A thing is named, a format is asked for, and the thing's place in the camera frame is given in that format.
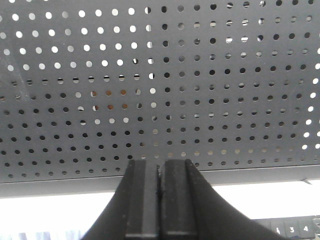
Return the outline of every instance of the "white surface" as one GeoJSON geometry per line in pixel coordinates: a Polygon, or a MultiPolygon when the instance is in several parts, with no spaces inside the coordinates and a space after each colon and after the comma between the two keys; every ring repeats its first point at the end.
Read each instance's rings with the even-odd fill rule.
{"type": "Polygon", "coordinates": [[[250,219],[320,215],[320,180],[213,187],[250,219]]]}
{"type": "MultiPolygon", "coordinates": [[[[215,186],[252,219],[320,215],[320,180],[215,186]]],[[[0,234],[86,231],[113,193],[0,199],[0,234]]]]}
{"type": "Polygon", "coordinates": [[[113,193],[0,199],[0,233],[86,231],[113,193]]]}

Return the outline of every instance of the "black plastic object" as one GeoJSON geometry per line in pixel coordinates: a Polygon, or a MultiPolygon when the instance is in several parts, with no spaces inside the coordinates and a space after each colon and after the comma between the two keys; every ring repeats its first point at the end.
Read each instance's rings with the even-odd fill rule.
{"type": "Polygon", "coordinates": [[[109,205],[82,240],[282,240],[238,212],[190,160],[131,160],[109,205]]]}

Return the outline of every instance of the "circular hole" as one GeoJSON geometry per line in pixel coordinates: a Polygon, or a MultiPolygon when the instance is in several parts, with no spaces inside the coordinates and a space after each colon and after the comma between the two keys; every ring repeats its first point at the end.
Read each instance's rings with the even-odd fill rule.
{"type": "Polygon", "coordinates": [[[193,24],[193,27],[195,28],[195,29],[198,29],[198,28],[200,28],[200,22],[195,22],[194,24],[193,24]]]}
{"type": "Polygon", "coordinates": [[[148,49],[152,49],[152,48],[153,48],[153,43],[152,43],[152,41],[148,41],[148,42],[146,43],[146,46],[148,47],[148,49]]]}
{"type": "Polygon", "coordinates": [[[122,49],[122,45],[120,43],[115,44],[115,49],[120,50],[122,49]]]}
{"type": "MultiPolygon", "coordinates": [[[[96,29],[96,31],[98,32],[98,34],[103,34],[104,32],[105,32],[105,30],[104,30],[104,28],[103,27],[98,27],[97,29],[96,29]]],[[[81,29],[81,33],[83,34],[83,35],[86,35],[87,33],[88,33],[88,30],[86,29],[86,28],[82,28],[81,29]]]]}
{"type": "Polygon", "coordinates": [[[257,41],[258,41],[258,42],[261,42],[263,39],[264,39],[264,36],[263,36],[263,35],[259,35],[259,36],[257,37],[257,41]]]}
{"type": "Polygon", "coordinates": [[[230,44],[233,41],[233,39],[231,37],[226,37],[225,38],[225,43],[226,44],[230,44]]]}
{"type": "Polygon", "coordinates": [[[185,61],[185,57],[184,57],[184,56],[179,56],[178,59],[179,59],[179,62],[181,62],[181,63],[182,63],[183,61],[185,61]]]}
{"type": "Polygon", "coordinates": [[[168,47],[169,43],[168,43],[168,41],[163,41],[162,45],[166,48],[166,47],[168,47]]]}
{"type": "Polygon", "coordinates": [[[130,26],[130,32],[131,32],[131,33],[135,33],[136,30],[137,30],[136,26],[134,26],[134,25],[131,25],[131,26],[130,26]]]}
{"type": "Polygon", "coordinates": [[[102,16],[102,11],[100,9],[95,10],[95,15],[97,17],[101,17],[102,16]]]}
{"type": "Polygon", "coordinates": [[[194,5],[193,9],[195,11],[199,11],[200,10],[200,5],[199,4],[194,5]]]}
{"type": "Polygon", "coordinates": [[[64,19],[67,19],[69,17],[69,13],[66,11],[63,11],[61,15],[64,19]]]}
{"type": "Polygon", "coordinates": [[[144,9],[145,14],[150,14],[151,13],[151,8],[150,7],[146,7],[144,9]]]}
{"type": "Polygon", "coordinates": [[[243,7],[244,7],[245,9],[247,9],[249,6],[250,6],[250,2],[245,1],[245,2],[243,3],[243,7]]]}
{"type": "MultiPolygon", "coordinates": [[[[167,24],[163,24],[162,25],[162,29],[163,30],[167,30],[168,29],[168,25],[167,24]]],[[[151,25],[147,25],[146,26],[146,30],[147,30],[147,32],[151,32],[151,25]]]]}
{"type": "Polygon", "coordinates": [[[314,99],[316,96],[317,96],[317,94],[316,94],[315,92],[312,92],[312,93],[310,94],[310,98],[311,98],[311,99],[314,99]]]}
{"type": "Polygon", "coordinates": [[[167,12],[167,7],[166,6],[162,6],[161,7],[161,12],[166,13],[167,12]]]}
{"type": "Polygon", "coordinates": [[[29,19],[30,20],[35,20],[36,19],[36,15],[33,12],[29,13],[29,19]]]}
{"type": "Polygon", "coordinates": [[[131,48],[132,49],[137,49],[137,47],[138,47],[138,44],[136,42],[132,42],[131,43],[131,48]]]}
{"type": "Polygon", "coordinates": [[[113,15],[113,16],[117,16],[118,15],[118,9],[116,9],[116,8],[114,8],[114,9],[112,9],[112,11],[111,11],[111,14],[113,15]]]}
{"type": "Polygon", "coordinates": [[[45,18],[46,18],[46,19],[52,19],[52,13],[49,12],[49,11],[47,11],[47,12],[45,13],[45,18]]]}
{"type": "Polygon", "coordinates": [[[86,16],[86,12],[83,11],[83,10],[80,10],[80,11],[78,12],[78,14],[79,14],[79,17],[80,17],[80,18],[84,18],[84,17],[86,16]]]}
{"type": "Polygon", "coordinates": [[[16,13],[12,14],[12,19],[13,19],[14,21],[18,21],[18,20],[19,20],[19,15],[16,14],[16,13]]]}
{"type": "Polygon", "coordinates": [[[9,49],[4,49],[3,50],[3,54],[6,55],[6,56],[9,56],[10,55],[10,50],[9,49]]]}
{"type": "Polygon", "coordinates": [[[289,39],[294,39],[295,36],[296,36],[296,35],[295,35],[294,33],[290,33],[290,34],[289,34],[289,39]]]}
{"type": "Polygon", "coordinates": [[[259,20],[258,20],[258,23],[259,23],[259,25],[262,25],[262,24],[264,24],[265,23],[265,19],[264,18],[260,18],[259,20]]]}
{"type": "Polygon", "coordinates": [[[280,22],[281,22],[281,18],[280,18],[280,17],[276,17],[276,18],[274,19],[274,22],[275,22],[276,24],[280,23],[280,22]]]}
{"type": "Polygon", "coordinates": [[[101,61],[101,65],[103,66],[103,67],[106,67],[106,66],[108,66],[108,61],[107,60],[102,60],[101,61]]]}
{"type": "Polygon", "coordinates": [[[74,49],[73,46],[69,45],[69,46],[67,47],[67,50],[68,50],[70,53],[72,53],[75,49],[74,49]]]}
{"type": "Polygon", "coordinates": [[[294,51],[290,49],[286,53],[288,54],[288,56],[291,56],[294,53],[294,51]]]}
{"type": "Polygon", "coordinates": [[[210,9],[211,10],[216,10],[216,8],[217,8],[217,4],[213,3],[213,4],[210,5],[210,9]]]}
{"type": "MultiPolygon", "coordinates": [[[[16,37],[19,38],[19,39],[23,37],[23,33],[22,33],[21,31],[16,31],[16,32],[15,32],[15,35],[16,35],[16,37]]],[[[0,37],[1,37],[2,39],[5,39],[5,38],[6,38],[6,34],[5,34],[4,32],[1,32],[1,33],[0,33],[0,37]]]]}
{"type": "Polygon", "coordinates": [[[233,21],[232,20],[228,20],[228,21],[226,21],[225,24],[226,24],[227,27],[231,27],[232,24],[233,24],[233,21]]]}
{"type": "Polygon", "coordinates": [[[49,36],[51,36],[51,37],[53,37],[53,36],[55,36],[56,35],[56,32],[55,32],[55,30],[53,30],[53,29],[50,29],[49,31],[48,31],[48,34],[49,34],[49,36]]]}
{"type": "Polygon", "coordinates": [[[178,24],[178,28],[179,28],[180,30],[182,30],[182,29],[185,28],[185,25],[184,25],[182,22],[180,22],[180,23],[178,24]]]}
{"type": "Polygon", "coordinates": [[[116,34],[120,33],[120,27],[115,26],[115,27],[113,28],[113,32],[116,33],[116,34]]]}
{"type": "Polygon", "coordinates": [[[194,42],[194,45],[199,45],[200,44],[200,39],[196,38],[193,42],[194,42]]]}
{"type": "Polygon", "coordinates": [[[241,42],[246,43],[248,41],[248,37],[247,36],[243,36],[241,37],[241,42]]]}
{"type": "Polygon", "coordinates": [[[264,7],[266,5],[266,1],[265,0],[261,0],[259,5],[260,5],[260,7],[264,7]]]}
{"type": "Polygon", "coordinates": [[[211,28],[214,28],[216,25],[217,25],[217,23],[215,21],[211,21],[210,22],[210,27],[211,28]]]}
{"type": "Polygon", "coordinates": [[[245,18],[245,19],[242,20],[242,26],[247,26],[248,23],[249,23],[248,19],[245,18]]]}
{"type": "Polygon", "coordinates": [[[132,8],[132,7],[130,7],[130,8],[128,9],[128,14],[129,14],[129,15],[134,15],[134,14],[135,14],[135,9],[132,8]]]}
{"type": "Polygon", "coordinates": [[[183,11],[184,11],[185,7],[184,7],[184,6],[182,6],[182,5],[179,5],[177,9],[178,9],[178,12],[180,12],[180,13],[181,13],[181,12],[183,12],[183,11]]]}
{"type": "Polygon", "coordinates": [[[234,7],[234,4],[232,3],[232,2],[228,2],[227,4],[226,4],[226,8],[227,9],[232,9],[234,7]]]}

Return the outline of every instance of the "perforated metal panel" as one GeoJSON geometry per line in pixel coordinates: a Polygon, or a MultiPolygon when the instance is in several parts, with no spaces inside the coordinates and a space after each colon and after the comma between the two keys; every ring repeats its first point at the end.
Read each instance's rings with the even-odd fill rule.
{"type": "Polygon", "coordinates": [[[0,182],[319,164],[320,1],[2,0],[0,182]]]}

